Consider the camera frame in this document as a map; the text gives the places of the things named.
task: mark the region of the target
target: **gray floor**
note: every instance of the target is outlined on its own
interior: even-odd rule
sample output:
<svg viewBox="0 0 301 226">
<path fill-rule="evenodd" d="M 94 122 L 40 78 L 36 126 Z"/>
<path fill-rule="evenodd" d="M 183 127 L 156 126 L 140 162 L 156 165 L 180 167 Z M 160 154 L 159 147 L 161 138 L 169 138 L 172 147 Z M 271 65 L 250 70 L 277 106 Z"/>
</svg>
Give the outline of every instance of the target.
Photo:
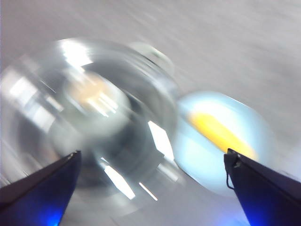
<svg viewBox="0 0 301 226">
<path fill-rule="evenodd" d="M 174 62 L 183 94 L 219 91 L 259 112 L 281 169 L 300 153 L 300 24 L 298 0 L 2 0 L 1 70 L 69 37 L 147 42 Z"/>
</svg>

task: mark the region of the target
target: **yellow stripe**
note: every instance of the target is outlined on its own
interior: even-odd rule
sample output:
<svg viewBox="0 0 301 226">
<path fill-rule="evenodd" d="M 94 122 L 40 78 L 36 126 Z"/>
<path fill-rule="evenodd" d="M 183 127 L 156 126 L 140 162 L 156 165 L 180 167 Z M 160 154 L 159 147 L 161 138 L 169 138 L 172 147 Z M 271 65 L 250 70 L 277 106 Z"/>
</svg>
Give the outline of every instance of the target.
<svg viewBox="0 0 301 226">
<path fill-rule="evenodd" d="M 202 135 L 223 152 L 227 153 L 228 148 L 231 148 L 253 160 L 257 159 L 254 149 L 249 144 L 240 140 L 212 115 L 193 113 L 189 116 L 189 121 Z"/>
</svg>

